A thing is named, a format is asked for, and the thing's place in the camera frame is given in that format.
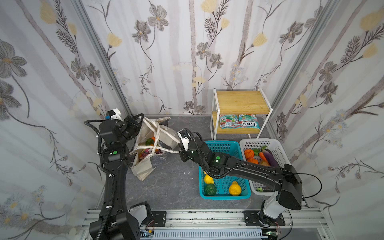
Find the cream canvas tote bag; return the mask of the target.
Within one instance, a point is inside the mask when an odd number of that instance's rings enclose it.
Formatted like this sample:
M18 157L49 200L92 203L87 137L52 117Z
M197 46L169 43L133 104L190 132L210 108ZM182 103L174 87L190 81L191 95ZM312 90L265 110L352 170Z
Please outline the cream canvas tote bag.
M175 130L168 127L170 117L158 119L144 118L130 155L134 157L131 171L140 181L144 181L156 168L153 164L164 154L177 154L176 148L181 142Z

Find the orange snack bag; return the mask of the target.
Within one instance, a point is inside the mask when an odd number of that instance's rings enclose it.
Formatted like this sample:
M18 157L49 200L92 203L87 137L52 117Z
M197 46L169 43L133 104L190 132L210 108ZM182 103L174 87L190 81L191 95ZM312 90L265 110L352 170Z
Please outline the orange snack bag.
M145 157L147 157L149 154L152 153L152 149L144 149L139 153L139 160L143 160ZM159 149L155 149L155 155L161 155L163 152Z

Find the green snack bag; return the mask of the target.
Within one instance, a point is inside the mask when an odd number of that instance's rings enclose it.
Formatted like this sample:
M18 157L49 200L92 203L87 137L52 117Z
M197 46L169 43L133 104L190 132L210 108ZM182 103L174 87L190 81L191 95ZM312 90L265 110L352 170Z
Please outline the green snack bag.
M153 146L155 142L152 141L152 139L147 139L146 142L145 142L145 145L146 146Z

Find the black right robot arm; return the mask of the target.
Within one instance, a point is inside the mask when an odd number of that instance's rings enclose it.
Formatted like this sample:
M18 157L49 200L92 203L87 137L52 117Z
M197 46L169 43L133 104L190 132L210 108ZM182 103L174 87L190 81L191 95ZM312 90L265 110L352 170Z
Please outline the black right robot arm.
M274 223L285 210L302 209L303 182L292 165L266 167L240 160L229 154L212 152L201 136L195 137L189 129L178 131L178 136L182 161L191 160L198 164L213 179L238 177L274 190L273 195L262 203L258 212L263 225Z

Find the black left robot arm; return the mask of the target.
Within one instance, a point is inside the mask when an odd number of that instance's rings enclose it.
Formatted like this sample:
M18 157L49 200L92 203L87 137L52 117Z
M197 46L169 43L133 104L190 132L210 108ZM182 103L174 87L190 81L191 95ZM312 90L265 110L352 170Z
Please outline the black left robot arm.
M144 114L127 116L124 120L112 117L87 120L98 138L99 169L105 173L105 192L98 220L90 223L89 233L94 240L138 240L140 224L127 208L126 176L130 151L127 143L135 140L144 121Z

